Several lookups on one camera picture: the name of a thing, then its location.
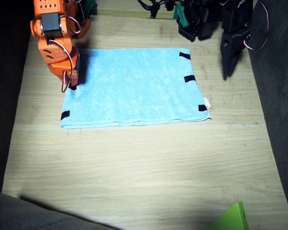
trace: towel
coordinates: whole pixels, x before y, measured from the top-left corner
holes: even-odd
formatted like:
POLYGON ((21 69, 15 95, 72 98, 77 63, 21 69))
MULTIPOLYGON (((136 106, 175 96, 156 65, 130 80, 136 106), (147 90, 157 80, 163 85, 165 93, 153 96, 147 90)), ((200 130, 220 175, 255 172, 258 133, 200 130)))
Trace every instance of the towel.
POLYGON ((143 126, 211 118, 190 50, 81 50, 79 82, 64 97, 60 127, 143 126))

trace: wooden table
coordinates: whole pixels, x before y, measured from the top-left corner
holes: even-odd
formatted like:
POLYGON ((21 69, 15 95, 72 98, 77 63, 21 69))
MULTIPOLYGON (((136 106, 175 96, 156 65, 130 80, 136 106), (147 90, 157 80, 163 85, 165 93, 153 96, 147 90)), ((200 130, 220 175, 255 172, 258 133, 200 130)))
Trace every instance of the wooden table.
POLYGON ((126 230, 205 229, 244 201, 251 229, 287 229, 252 67, 244 50, 222 79, 220 26, 194 43, 173 20, 97 16, 78 47, 185 47, 212 120, 59 128, 61 82, 30 39, 3 192, 126 230))

